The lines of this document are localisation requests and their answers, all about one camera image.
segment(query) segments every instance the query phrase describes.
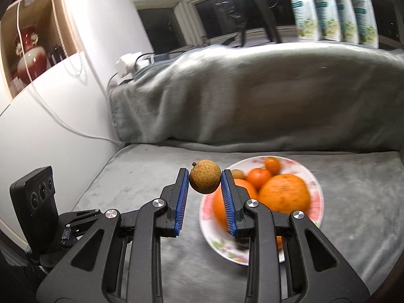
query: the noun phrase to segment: metal bolt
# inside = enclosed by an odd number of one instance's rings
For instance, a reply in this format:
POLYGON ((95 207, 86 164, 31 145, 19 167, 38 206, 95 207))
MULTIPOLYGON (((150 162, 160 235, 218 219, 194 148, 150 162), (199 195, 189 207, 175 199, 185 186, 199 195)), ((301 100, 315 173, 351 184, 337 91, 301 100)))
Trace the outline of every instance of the metal bolt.
POLYGON ((152 204, 154 207, 161 207, 161 206, 164 206, 165 203, 166 202, 164 200, 158 198, 158 199, 153 200, 152 204))
POLYGON ((107 218, 114 218, 114 217, 116 217, 117 215, 118 215, 117 210, 108 210, 108 211, 105 212, 105 216, 106 216, 107 218))
POLYGON ((259 204, 259 202, 256 199, 247 200, 247 206, 249 206, 249 207, 257 207, 258 204, 259 204))
POLYGON ((294 211, 293 217, 298 219, 304 218, 304 213, 302 211, 294 211))

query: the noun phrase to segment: white cable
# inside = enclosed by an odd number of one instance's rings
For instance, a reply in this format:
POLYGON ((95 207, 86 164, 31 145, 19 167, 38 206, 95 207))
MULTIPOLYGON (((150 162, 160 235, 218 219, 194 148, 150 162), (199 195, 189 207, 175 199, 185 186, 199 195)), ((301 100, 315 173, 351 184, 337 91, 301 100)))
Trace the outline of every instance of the white cable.
MULTIPOLYGON (((67 13, 66 13, 65 5, 64 5, 64 3, 63 3, 63 0, 61 0, 61 1, 62 1, 61 4, 62 4, 63 15, 64 15, 65 19, 67 20, 68 18, 67 18, 67 13)), ((68 57, 69 57, 69 54, 67 53, 67 50, 66 50, 66 47, 65 47, 65 42, 63 41, 62 33, 61 33, 61 31, 60 31, 59 22, 58 22, 58 20, 57 20, 56 7, 55 7, 55 0, 51 0, 51 2, 52 2, 53 17, 55 18, 55 24, 56 24, 57 33, 59 34, 60 43, 62 44, 62 49, 63 49, 63 52, 64 52, 66 58, 68 58, 68 57)), ((71 35, 71 28, 70 28, 69 21, 67 21, 67 27, 68 27, 68 29, 69 29, 69 31, 70 31, 70 35, 71 35)), ((78 51, 75 42, 73 42, 73 44, 74 44, 75 49, 78 51)), ((84 67, 84 63, 83 63, 83 60, 82 60, 82 58, 81 58, 81 55, 80 55, 80 54, 78 54, 78 55, 79 55, 79 59, 80 59, 80 69, 77 69, 77 68, 73 65, 73 63, 71 62, 71 60, 69 59, 69 63, 70 63, 70 65, 71 65, 71 67, 74 69, 74 71, 75 71, 77 74, 72 74, 72 73, 67 69, 66 64, 64 64, 64 66, 65 66, 65 68, 66 68, 66 71, 67 71, 71 76, 74 76, 74 77, 80 75, 80 73, 81 73, 81 71, 83 70, 83 67, 84 67)))
POLYGON ((23 46, 23 44, 22 44, 22 43, 23 43, 23 39, 22 39, 22 35, 21 35, 21 31, 20 31, 20 24, 19 24, 19 23, 20 23, 20 20, 19 20, 19 19, 20 19, 20 17, 19 17, 19 15, 20 15, 20 2, 21 2, 21 0, 18 1, 18 5, 17 5, 17 31, 18 31, 18 36, 19 36, 20 42, 21 42, 21 48, 22 48, 21 50, 22 50, 22 53, 23 53, 23 58, 24 58, 24 63, 25 63, 25 66, 26 66, 27 74, 28 74, 28 77, 29 77, 29 79, 30 79, 30 84, 31 84, 30 88, 32 88, 32 90, 36 93, 37 98, 40 100, 42 106, 51 114, 52 118, 53 118, 57 123, 59 123, 59 125, 60 125, 61 127, 65 128, 66 130, 68 130, 68 131, 70 131, 70 132, 72 132, 72 133, 74 133, 74 134, 77 134, 77 135, 82 136, 82 137, 84 137, 84 138, 106 140, 106 141, 112 142, 113 144, 121 145, 122 142, 120 142, 120 141, 113 140, 113 139, 110 139, 110 138, 104 138, 104 137, 101 137, 101 136, 92 136, 92 135, 89 135, 89 134, 84 134, 84 133, 82 133, 82 132, 80 132, 80 131, 78 131, 78 130, 72 128, 69 124, 67 124, 66 122, 64 122, 64 121, 53 111, 53 109, 47 104, 47 102, 41 97, 41 95, 39 94, 39 92, 38 92, 37 89, 35 88, 35 85, 32 83, 32 82, 33 82, 33 81, 32 81, 32 77, 31 77, 30 71, 28 70, 27 59, 26 59, 25 52, 24 52, 24 46, 23 46))

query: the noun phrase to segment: white plate with pink flowers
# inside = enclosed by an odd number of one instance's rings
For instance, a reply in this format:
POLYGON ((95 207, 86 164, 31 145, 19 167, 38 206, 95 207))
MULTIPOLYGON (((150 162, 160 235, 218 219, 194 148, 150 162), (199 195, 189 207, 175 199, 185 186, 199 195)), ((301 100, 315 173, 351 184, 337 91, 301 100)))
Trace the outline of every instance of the white plate with pink flowers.
MULTIPOLYGON (((247 174, 253 168, 265 168, 264 160, 268 157, 275 157, 279 160, 282 165, 280 174, 295 174, 304 180, 311 198, 308 217, 316 226, 320 227, 324 213, 323 192, 315 176, 302 164, 280 156, 258 156, 239 161, 227 169, 238 169, 247 174)), ((248 265, 248 242, 236 242, 229 232, 217 224, 213 214, 213 196, 214 193, 205 195, 199 207, 199 225, 203 236, 211 248, 225 259, 237 264, 248 265)), ((285 261, 283 250, 279 250, 279 262, 283 261, 285 261)))

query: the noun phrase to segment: gray fabric surface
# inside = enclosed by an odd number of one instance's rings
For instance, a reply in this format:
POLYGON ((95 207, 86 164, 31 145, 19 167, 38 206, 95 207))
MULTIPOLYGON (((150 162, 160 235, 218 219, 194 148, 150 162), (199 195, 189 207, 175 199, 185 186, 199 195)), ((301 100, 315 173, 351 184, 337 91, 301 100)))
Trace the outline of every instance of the gray fabric surface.
POLYGON ((360 45, 211 46, 111 86, 128 143, 222 152, 399 151, 404 58, 360 45))
MULTIPOLYGON (((265 154, 288 156, 316 176, 325 200, 321 230, 373 292, 404 249, 404 175, 396 152, 225 154, 131 145, 110 160, 75 210, 138 209, 173 183, 179 168, 190 169, 194 161, 208 158, 224 169, 244 158, 265 154)), ((198 220, 201 198, 189 188, 180 236, 162 239, 165 302, 241 303, 247 268, 225 260, 204 240, 198 220)))

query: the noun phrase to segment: white plastic package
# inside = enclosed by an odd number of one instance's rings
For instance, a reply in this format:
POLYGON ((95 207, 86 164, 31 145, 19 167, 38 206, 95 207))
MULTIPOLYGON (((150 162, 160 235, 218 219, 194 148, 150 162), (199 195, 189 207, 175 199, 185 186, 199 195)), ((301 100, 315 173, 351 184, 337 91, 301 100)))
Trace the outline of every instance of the white plastic package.
POLYGON ((359 44, 358 26, 351 0, 335 0, 344 42, 359 44))
POLYGON ((318 41, 321 39, 314 0, 291 0, 299 38, 318 41))
POLYGON ((314 0, 322 36, 327 40, 342 40, 337 3, 335 0, 314 0))
POLYGON ((352 0, 361 44, 378 47, 378 33, 372 0, 352 0))

